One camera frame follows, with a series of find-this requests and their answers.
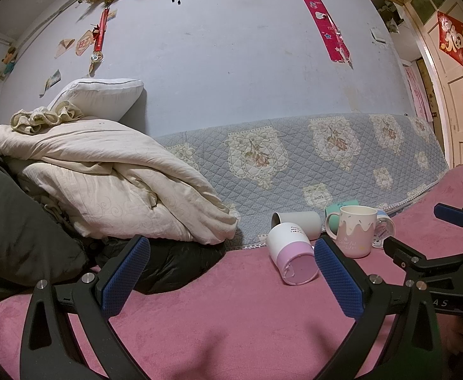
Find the paper card on wall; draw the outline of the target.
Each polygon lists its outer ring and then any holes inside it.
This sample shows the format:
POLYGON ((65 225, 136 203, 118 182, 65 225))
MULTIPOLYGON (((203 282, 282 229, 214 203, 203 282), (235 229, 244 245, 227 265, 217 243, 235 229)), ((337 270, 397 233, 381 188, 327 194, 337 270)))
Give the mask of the paper card on wall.
POLYGON ((61 79, 60 70, 56 70, 43 84, 42 90, 39 94, 39 97, 44 97, 45 93, 52 88, 55 84, 57 84, 61 79))

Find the red tassel wall ornament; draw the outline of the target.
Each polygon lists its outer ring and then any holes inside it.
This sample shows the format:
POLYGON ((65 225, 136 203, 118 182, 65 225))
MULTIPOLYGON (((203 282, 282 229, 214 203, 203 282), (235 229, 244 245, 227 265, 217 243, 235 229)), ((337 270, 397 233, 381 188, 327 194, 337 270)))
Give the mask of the red tassel wall ornament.
POLYGON ((99 24, 93 29, 92 36, 94 39, 94 46, 91 55, 90 66, 88 69, 88 75, 93 76, 96 68, 102 63, 104 58, 103 55, 103 44, 105 41, 105 32, 108 16, 110 14, 110 8, 106 7, 100 17, 99 24))

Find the white and lilac cup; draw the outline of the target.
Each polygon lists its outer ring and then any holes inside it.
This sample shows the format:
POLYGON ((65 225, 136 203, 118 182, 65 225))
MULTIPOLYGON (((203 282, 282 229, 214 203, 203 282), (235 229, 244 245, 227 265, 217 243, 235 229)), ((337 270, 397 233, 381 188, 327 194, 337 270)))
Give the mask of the white and lilac cup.
POLYGON ((266 245, 287 285, 300 286, 318 275, 313 246, 299 225, 292 222, 275 225, 267 235, 266 245))

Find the red hanging scroll banner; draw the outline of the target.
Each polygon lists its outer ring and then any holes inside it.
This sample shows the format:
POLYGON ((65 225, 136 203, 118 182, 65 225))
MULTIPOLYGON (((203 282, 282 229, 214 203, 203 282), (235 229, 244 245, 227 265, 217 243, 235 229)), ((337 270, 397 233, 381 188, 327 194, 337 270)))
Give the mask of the red hanging scroll banner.
POLYGON ((303 0, 316 28, 322 37, 328 56, 334 63, 347 64, 352 68, 352 58, 349 49, 341 35, 340 29, 335 25, 322 0, 303 0))

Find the beige crumpled cloth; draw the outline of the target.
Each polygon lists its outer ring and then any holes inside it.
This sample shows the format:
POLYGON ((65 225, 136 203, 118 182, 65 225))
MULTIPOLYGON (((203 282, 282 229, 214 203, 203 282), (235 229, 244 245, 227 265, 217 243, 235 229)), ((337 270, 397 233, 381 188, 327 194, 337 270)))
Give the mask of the beige crumpled cloth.
POLYGON ((85 116, 78 106, 64 100, 54 107, 38 107, 33 111, 17 111, 12 115, 10 126, 13 131, 36 135, 51 127, 77 121, 85 116))

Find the red fu door sticker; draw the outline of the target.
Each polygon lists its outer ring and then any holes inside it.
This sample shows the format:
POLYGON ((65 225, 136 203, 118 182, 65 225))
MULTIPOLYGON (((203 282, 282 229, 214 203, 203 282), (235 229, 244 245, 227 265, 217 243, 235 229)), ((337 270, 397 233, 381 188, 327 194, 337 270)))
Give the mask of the red fu door sticker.
POLYGON ((438 12, 439 50, 463 66, 463 22, 438 12))

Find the white pillow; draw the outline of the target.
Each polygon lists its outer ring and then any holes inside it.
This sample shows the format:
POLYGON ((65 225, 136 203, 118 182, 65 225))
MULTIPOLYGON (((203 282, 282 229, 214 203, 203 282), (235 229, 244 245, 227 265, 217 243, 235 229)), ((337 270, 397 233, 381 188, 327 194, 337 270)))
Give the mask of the white pillow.
POLYGON ((76 105, 86 117, 119 121, 141 97, 144 83, 139 79, 81 78, 70 82, 49 103, 48 109, 60 102, 76 105))

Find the grey lying cup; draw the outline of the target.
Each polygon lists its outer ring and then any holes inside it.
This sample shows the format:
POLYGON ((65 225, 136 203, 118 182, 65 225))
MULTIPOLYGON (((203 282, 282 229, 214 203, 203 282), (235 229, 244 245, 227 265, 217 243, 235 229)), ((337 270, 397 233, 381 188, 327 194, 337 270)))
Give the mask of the grey lying cup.
POLYGON ((322 220, 320 215, 315 211, 273 213, 271 227, 285 222, 298 225, 304 231, 309 241, 317 240, 322 232, 322 220))

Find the mint green cup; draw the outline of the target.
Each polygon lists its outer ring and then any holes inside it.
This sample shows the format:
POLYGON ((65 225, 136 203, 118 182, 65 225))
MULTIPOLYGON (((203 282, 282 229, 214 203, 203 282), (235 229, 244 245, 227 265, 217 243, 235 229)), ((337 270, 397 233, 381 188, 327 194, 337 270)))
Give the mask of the mint green cup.
POLYGON ((326 225, 326 229, 332 231, 332 233, 337 233, 338 226, 339 226, 339 215, 340 215, 340 208, 349 205, 358 205, 357 200, 350 200, 346 202, 338 202, 329 205, 325 208, 325 215, 328 219, 328 225, 326 225))

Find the pink hanging towel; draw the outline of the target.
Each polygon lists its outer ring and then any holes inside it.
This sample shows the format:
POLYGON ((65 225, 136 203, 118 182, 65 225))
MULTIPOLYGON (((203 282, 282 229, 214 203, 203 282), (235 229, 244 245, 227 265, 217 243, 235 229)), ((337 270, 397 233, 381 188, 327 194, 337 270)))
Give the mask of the pink hanging towel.
POLYGON ((422 84, 419 83, 416 77, 415 69, 412 66, 407 65, 403 65, 403 69, 405 70, 408 79, 416 116, 418 118, 422 118, 428 123, 432 123, 433 116, 427 100, 427 94, 422 84))

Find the grey floral quilted cover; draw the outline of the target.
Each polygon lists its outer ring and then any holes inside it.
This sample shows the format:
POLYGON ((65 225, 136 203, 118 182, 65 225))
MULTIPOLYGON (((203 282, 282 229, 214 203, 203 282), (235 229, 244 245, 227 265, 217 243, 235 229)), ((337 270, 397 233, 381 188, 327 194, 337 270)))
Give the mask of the grey floral quilted cover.
POLYGON ((276 212, 355 200, 395 213, 447 173, 422 119, 391 114, 284 117, 182 131, 161 145, 198 170, 238 219, 228 250, 265 245, 276 212))

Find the dark green jacket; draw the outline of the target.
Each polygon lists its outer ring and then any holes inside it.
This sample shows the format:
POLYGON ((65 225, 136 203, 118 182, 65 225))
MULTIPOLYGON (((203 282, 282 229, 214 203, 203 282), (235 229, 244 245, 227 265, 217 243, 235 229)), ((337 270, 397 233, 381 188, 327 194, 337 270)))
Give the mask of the dark green jacket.
MULTIPOLYGON (((150 260, 135 290, 164 293, 203 276, 225 255, 223 244, 204 245, 151 238, 150 260)), ((41 202, 22 190, 0 156, 0 301, 31 293, 41 279, 76 282, 95 266, 103 267, 128 242, 117 237, 81 237, 41 202)))

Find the small plush doll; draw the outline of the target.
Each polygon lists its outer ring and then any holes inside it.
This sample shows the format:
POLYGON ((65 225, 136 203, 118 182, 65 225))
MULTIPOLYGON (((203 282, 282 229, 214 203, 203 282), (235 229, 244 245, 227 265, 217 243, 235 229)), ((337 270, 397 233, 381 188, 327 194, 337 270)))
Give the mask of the small plush doll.
POLYGON ((17 61, 18 50, 15 46, 10 46, 1 63, 4 67, 0 70, 0 80, 4 81, 11 73, 17 61))

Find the white wall switch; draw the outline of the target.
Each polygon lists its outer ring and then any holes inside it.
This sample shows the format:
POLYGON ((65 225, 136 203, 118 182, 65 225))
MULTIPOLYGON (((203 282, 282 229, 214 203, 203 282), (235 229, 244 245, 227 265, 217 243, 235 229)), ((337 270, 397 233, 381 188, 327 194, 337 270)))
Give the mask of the white wall switch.
POLYGON ((371 36, 378 43, 386 44, 387 41, 378 28, 371 28, 371 36))

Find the pink drip pattern mug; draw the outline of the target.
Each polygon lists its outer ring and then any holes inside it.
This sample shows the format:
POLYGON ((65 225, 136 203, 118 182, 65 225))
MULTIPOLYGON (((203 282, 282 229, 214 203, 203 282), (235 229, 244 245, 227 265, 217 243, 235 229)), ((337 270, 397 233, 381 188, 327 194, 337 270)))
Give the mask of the pink drip pattern mug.
POLYGON ((347 205, 340 207, 338 213, 327 215, 325 230, 346 257, 356 259, 367 257, 371 253, 376 222, 376 208, 347 205), (329 226, 333 216, 338 218, 336 232, 329 226))

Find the paper fan decoration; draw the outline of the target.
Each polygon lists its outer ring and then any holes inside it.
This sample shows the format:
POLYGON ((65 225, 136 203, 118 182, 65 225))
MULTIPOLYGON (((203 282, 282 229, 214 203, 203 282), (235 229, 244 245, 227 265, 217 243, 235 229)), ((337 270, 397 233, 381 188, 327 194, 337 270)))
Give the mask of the paper fan decoration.
POLYGON ((80 57, 84 54, 87 48, 94 43, 93 34, 90 30, 84 32, 84 34, 78 39, 63 39, 58 43, 54 57, 60 58, 65 52, 70 49, 74 49, 76 56, 80 57))

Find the cream wooden door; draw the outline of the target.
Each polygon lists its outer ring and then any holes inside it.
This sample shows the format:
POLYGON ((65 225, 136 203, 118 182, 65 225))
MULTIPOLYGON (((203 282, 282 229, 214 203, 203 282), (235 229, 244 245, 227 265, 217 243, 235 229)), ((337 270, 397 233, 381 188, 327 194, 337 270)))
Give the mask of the cream wooden door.
POLYGON ((463 66, 439 50, 438 12, 463 22, 463 0, 404 0, 404 11, 420 41, 436 96, 445 158, 463 165, 463 66))

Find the cream folded quilt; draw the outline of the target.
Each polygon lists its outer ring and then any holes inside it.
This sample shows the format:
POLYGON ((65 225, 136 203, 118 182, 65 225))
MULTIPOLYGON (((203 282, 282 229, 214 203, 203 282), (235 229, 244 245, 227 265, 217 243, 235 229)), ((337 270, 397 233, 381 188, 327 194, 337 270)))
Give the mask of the cream folded quilt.
POLYGON ((0 125, 0 155, 57 200, 84 237, 219 244, 237 229, 202 174, 118 122, 81 119, 34 135, 0 125))

